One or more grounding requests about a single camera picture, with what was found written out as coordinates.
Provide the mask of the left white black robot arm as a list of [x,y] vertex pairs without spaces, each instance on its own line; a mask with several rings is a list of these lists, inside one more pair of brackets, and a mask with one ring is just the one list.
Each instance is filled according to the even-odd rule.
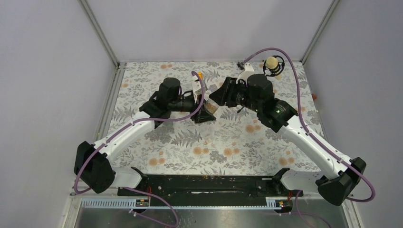
[[147,191],[147,183],[140,171],[135,168],[114,167],[118,156],[136,140],[150,133],[170,118],[173,112],[187,112],[180,120],[191,119],[195,123],[215,120],[214,115],[205,109],[207,86],[197,76],[191,78],[192,89],[182,91],[181,82],[172,77],[165,78],[157,91],[147,100],[134,116],[117,130],[94,142],[82,142],[77,148],[73,172],[76,175],[74,191],[78,182],[83,181],[99,194],[110,187],[129,187],[135,195]]

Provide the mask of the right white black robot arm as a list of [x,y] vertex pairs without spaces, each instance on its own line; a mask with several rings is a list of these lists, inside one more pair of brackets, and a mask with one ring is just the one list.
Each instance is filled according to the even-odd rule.
[[318,193],[327,202],[340,206],[362,179],[366,162],[343,155],[302,124],[296,109],[275,97],[272,82],[263,74],[253,74],[246,80],[227,77],[209,98],[219,106],[240,105],[254,111],[264,126],[296,145],[320,169],[319,172],[281,169],[272,183],[277,195],[301,190]]

